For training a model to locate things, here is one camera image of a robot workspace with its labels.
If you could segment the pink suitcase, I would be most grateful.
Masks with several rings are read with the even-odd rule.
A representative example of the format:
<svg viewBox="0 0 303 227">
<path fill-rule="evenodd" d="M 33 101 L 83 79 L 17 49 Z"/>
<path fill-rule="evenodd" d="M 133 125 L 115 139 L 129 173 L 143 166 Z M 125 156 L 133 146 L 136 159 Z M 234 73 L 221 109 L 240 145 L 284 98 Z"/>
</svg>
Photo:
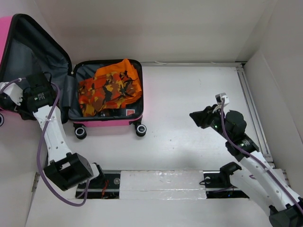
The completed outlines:
<svg viewBox="0 0 303 227">
<path fill-rule="evenodd" d="M 78 139 L 86 138 L 87 127 L 125 126 L 133 124 L 137 136 L 143 137 L 147 128 L 141 123 L 143 97 L 125 108 L 103 111 L 94 117 L 83 117 L 77 102 L 76 86 L 94 76 L 97 69 L 118 60 L 84 61 L 72 66 L 67 52 L 29 15 L 15 14 L 0 19 L 0 80 L 9 82 L 18 77 L 43 72 L 61 90 L 62 122 L 73 122 Z M 126 116 L 126 109 L 135 114 Z"/>
</svg>

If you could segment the orange camouflage cloth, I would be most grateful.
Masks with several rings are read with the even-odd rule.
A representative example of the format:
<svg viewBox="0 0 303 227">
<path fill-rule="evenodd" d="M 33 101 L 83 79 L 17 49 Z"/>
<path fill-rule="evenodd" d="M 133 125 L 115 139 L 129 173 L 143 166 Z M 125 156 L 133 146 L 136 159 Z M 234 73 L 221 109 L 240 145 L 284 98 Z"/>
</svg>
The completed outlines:
<svg viewBox="0 0 303 227">
<path fill-rule="evenodd" d="M 105 109 L 121 109 L 142 96 L 136 72 L 97 73 L 78 84 L 78 102 L 84 117 L 93 117 Z"/>
</svg>

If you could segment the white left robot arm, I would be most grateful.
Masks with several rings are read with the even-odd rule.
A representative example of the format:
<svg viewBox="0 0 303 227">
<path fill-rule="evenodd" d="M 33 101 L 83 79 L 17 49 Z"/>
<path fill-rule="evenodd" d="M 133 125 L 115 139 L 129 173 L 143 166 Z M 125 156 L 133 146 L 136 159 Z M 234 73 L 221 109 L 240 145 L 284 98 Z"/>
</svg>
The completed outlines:
<svg viewBox="0 0 303 227">
<path fill-rule="evenodd" d="M 66 142 L 59 108 L 59 87 L 42 72 L 28 75 L 26 80 L 29 91 L 25 102 L 42 129 L 37 154 L 41 154 L 42 143 L 47 146 L 48 164 L 42 167 L 40 157 L 36 158 L 44 183 L 49 189 L 56 185 L 62 191 L 83 183 L 88 188 L 103 186 L 106 178 L 100 165 L 96 165 L 97 171 L 94 172 L 89 161 L 73 153 Z"/>
</svg>

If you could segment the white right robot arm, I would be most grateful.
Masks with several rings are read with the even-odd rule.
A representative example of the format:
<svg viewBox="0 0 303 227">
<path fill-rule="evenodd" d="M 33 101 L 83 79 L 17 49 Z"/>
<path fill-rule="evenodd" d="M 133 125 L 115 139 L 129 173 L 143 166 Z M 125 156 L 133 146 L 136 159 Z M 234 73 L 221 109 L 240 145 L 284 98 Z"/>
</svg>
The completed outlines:
<svg viewBox="0 0 303 227">
<path fill-rule="evenodd" d="M 236 159 L 217 173 L 204 175 L 201 185 L 214 188 L 211 194 L 240 189 L 263 209 L 273 227 L 303 225 L 303 198 L 275 172 L 245 133 L 247 123 L 240 112 L 224 113 L 213 105 L 189 116 L 197 127 L 212 128 L 226 139 L 225 146 Z"/>
</svg>

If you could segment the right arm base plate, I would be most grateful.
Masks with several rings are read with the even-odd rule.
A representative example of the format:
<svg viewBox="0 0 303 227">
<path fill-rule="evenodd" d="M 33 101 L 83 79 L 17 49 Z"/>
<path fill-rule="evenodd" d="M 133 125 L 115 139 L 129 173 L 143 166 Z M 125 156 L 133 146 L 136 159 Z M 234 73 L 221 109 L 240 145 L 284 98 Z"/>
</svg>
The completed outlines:
<svg viewBox="0 0 303 227">
<path fill-rule="evenodd" d="M 207 199 L 234 199 L 249 197 L 237 187 L 231 185 L 220 171 L 204 171 L 199 183 L 205 188 Z"/>
</svg>

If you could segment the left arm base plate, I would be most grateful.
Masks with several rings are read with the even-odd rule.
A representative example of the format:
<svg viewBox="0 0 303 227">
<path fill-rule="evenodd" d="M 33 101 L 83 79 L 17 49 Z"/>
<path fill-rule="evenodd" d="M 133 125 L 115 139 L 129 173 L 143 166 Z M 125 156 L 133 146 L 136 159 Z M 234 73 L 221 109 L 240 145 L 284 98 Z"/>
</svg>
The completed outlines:
<svg viewBox="0 0 303 227">
<path fill-rule="evenodd" d="M 105 180 L 93 178 L 88 187 L 87 199 L 119 199 L 120 171 L 106 171 Z"/>
</svg>

